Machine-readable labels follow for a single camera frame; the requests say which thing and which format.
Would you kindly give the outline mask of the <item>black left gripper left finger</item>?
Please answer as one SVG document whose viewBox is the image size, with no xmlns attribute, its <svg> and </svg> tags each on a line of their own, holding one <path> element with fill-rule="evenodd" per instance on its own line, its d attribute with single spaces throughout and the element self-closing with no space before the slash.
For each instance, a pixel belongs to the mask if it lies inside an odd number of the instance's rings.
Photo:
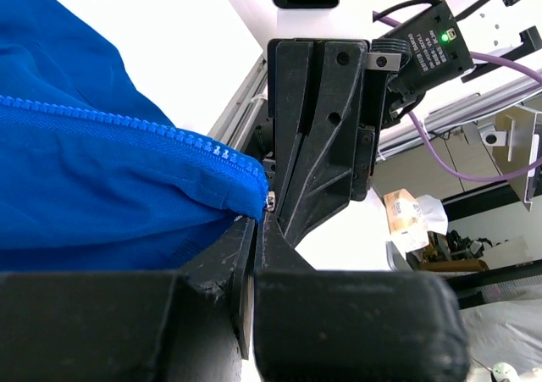
<svg viewBox="0 0 542 382">
<path fill-rule="evenodd" d="M 2 274 L 2 380 L 239 380 L 256 229 L 237 220 L 176 270 Z"/>
</svg>

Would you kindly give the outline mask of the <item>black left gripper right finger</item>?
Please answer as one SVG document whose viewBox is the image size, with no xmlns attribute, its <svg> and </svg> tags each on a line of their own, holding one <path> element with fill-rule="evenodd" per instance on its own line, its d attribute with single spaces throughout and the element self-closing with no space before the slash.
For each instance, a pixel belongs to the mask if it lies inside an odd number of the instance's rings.
<svg viewBox="0 0 542 382">
<path fill-rule="evenodd" d="M 463 381 L 456 295 L 412 271 L 313 269 L 274 216 L 257 233 L 253 351 L 265 381 Z"/>
</svg>

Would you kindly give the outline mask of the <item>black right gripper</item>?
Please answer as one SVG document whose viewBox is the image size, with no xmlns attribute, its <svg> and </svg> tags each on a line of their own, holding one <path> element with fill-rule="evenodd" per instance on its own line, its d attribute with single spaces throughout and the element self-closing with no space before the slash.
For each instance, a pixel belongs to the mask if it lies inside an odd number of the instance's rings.
<svg viewBox="0 0 542 382">
<path fill-rule="evenodd" d="M 355 200 L 366 198 L 389 115 L 388 85 L 411 57 L 409 44 L 395 38 L 373 40 L 369 53 L 364 41 L 268 44 L 275 215 L 283 212 L 283 234 L 291 246 L 347 207 L 354 154 Z"/>
</svg>

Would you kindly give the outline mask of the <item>blue white red hooded jacket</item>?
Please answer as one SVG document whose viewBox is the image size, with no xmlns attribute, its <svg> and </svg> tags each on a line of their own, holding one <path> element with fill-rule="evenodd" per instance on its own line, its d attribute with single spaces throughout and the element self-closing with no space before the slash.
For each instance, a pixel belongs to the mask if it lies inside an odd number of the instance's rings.
<svg viewBox="0 0 542 382">
<path fill-rule="evenodd" d="M 173 126 L 57 0 L 1 0 L 1 269 L 176 269 L 263 217 L 254 158 Z"/>
</svg>

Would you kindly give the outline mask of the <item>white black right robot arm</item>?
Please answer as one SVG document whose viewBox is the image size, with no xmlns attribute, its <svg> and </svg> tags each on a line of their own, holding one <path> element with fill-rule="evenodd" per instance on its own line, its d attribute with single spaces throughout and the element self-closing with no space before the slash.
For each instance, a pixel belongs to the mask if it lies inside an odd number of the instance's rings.
<svg viewBox="0 0 542 382">
<path fill-rule="evenodd" d="M 529 28 L 492 60 L 474 54 L 493 36 L 475 19 L 492 1 L 455 13 L 446 0 L 408 0 L 376 12 L 373 22 L 390 29 L 364 37 L 357 22 L 344 21 L 339 0 L 274 0 L 277 36 L 267 46 L 274 222 L 289 244 L 367 196 L 381 132 L 430 90 L 540 50 L 540 34 Z"/>
</svg>

